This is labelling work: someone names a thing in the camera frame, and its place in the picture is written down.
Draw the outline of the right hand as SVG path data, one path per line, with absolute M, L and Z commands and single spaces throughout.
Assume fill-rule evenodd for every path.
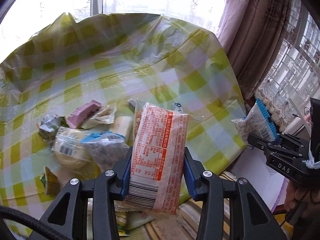
M 296 207 L 298 202 L 306 202 L 307 206 L 301 214 L 302 218 L 308 218 L 319 214 L 319 190 L 310 191 L 307 188 L 298 187 L 292 181 L 289 181 L 286 189 L 286 198 L 284 209 L 289 212 Z

